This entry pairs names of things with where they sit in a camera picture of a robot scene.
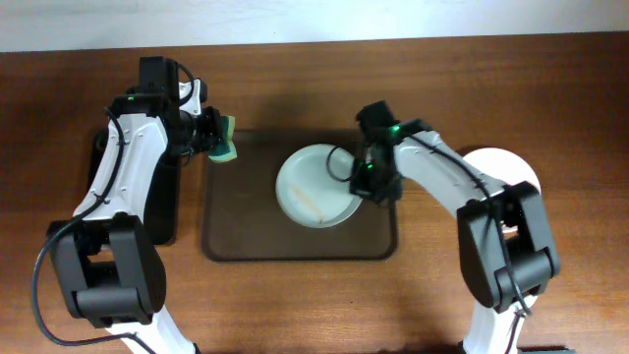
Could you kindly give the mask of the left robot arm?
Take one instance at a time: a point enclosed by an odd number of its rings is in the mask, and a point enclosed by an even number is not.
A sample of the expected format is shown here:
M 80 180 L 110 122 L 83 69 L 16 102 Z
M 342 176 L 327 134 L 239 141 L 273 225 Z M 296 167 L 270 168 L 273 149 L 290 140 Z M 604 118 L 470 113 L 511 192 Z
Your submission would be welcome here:
M 140 60 L 139 82 L 104 113 L 108 136 L 86 196 L 72 218 L 53 221 L 33 270 L 49 257 L 70 315 L 107 335 L 79 345 L 123 341 L 134 353 L 196 353 L 165 307 L 166 271 L 144 224 L 157 195 L 176 197 L 156 182 L 178 173 L 181 157 L 207 153 L 233 160 L 235 119 L 206 105 L 207 86 L 163 56 Z

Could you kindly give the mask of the white plate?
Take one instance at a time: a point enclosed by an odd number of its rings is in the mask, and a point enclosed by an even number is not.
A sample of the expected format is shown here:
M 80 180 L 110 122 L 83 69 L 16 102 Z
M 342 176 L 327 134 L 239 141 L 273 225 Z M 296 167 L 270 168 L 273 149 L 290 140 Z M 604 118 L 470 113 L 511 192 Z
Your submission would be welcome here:
M 463 155 L 463 159 L 485 175 L 508 185 L 529 182 L 542 193 L 540 180 L 530 164 L 516 153 L 498 147 L 480 147 Z

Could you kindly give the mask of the green and yellow sponge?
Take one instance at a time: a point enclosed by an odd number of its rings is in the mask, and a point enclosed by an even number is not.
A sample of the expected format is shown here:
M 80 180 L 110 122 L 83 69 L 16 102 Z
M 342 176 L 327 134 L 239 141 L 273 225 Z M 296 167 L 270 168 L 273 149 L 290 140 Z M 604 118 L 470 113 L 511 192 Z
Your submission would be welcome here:
M 212 144 L 208 158 L 214 163 L 224 163 L 237 158 L 233 143 L 236 120 L 234 116 L 219 116 L 212 121 Z

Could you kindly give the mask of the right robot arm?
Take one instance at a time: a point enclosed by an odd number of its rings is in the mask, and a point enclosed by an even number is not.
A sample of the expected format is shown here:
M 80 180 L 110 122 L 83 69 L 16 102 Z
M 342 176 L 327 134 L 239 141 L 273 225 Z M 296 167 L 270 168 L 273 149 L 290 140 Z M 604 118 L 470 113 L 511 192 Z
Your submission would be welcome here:
M 531 308 L 561 270 L 540 191 L 483 173 L 421 119 L 397 120 L 384 101 L 356 115 L 362 145 L 351 194 L 393 206 L 403 180 L 424 188 L 457 221 L 459 264 L 476 300 L 462 353 L 516 353 Z

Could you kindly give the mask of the pale blue plate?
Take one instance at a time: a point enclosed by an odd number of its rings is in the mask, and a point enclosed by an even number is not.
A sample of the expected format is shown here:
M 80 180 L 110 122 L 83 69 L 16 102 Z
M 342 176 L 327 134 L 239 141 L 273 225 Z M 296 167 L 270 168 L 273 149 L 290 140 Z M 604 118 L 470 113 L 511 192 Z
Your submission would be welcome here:
M 349 192 L 354 156 L 342 147 L 315 144 L 303 147 L 282 164 L 275 181 L 276 199 L 284 213 L 308 228 L 328 228 L 344 222 L 362 199 Z

